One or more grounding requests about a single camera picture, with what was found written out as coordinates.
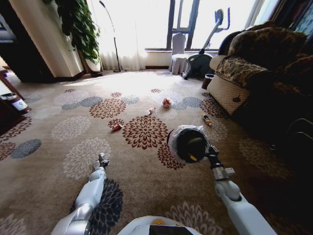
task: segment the green leaves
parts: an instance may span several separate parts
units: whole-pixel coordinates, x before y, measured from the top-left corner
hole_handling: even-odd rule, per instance
[[[42,1],[50,4],[53,0]],[[58,5],[63,33],[67,36],[72,35],[72,46],[76,46],[85,59],[97,63],[99,45],[96,37],[100,35],[100,30],[93,24],[84,0],[55,0],[55,3]]]

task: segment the patterned carpet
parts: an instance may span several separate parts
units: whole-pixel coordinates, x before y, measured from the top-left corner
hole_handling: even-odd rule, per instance
[[[311,234],[308,201],[296,174],[266,143],[249,135],[201,88],[166,70],[107,72],[103,77],[58,84],[9,80],[32,108],[26,120],[0,137],[0,234],[50,234],[65,217],[105,152],[111,163],[94,210],[93,235],[117,234],[134,218],[166,216],[204,235],[237,234],[214,192],[207,160],[178,163],[166,144],[182,124],[205,132],[232,180],[279,234]],[[163,109],[170,97],[174,104]],[[145,111],[156,107],[151,116]],[[112,132],[111,127],[123,124]]]

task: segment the window frame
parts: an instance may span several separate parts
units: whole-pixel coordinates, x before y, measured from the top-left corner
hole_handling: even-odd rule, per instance
[[[188,34],[187,37],[187,44],[185,51],[199,51],[201,48],[191,48],[195,28],[196,28],[196,22],[198,17],[198,8],[200,0],[193,0],[192,3],[192,9],[190,12],[190,18],[189,18],[189,24],[187,28],[181,28],[180,25],[180,18],[181,18],[181,9],[183,0],[179,0],[179,15],[178,15],[178,25],[177,27],[173,27],[174,24],[174,12],[175,12],[175,1],[176,0],[170,0],[170,9],[169,9],[169,17],[168,17],[168,30],[167,30],[167,39],[166,39],[166,48],[145,48],[146,51],[171,51],[172,50],[172,37],[173,33],[184,33]],[[207,52],[217,52],[219,49],[210,49],[206,48],[205,51]]]

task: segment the red and white ball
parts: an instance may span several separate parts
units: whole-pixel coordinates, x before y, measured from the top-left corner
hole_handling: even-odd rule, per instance
[[[165,98],[165,99],[163,100],[162,104],[163,104],[163,107],[169,108],[169,107],[171,106],[171,104],[172,104],[172,101],[171,101],[170,98]]]

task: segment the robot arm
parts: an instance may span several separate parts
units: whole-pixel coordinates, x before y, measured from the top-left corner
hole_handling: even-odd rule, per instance
[[[261,213],[240,193],[239,187],[229,180],[234,174],[232,168],[224,169],[218,159],[218,150],[210,145],[206,156],[209,158],[216,181],[215,191],[226,205],[228,215],[241,235],[275,235],[276,232]]]
[[[104,160],[104,154],[99,154],[99,161],[94,162],[95,171],[89,176],[89,181],[83,186],[75,201],[75,210],[61,219],[54,227],[51,235],[88,235],[89,219],[93,209],[99,204],[104,181],[107,178],[104,167],[109,160]]]

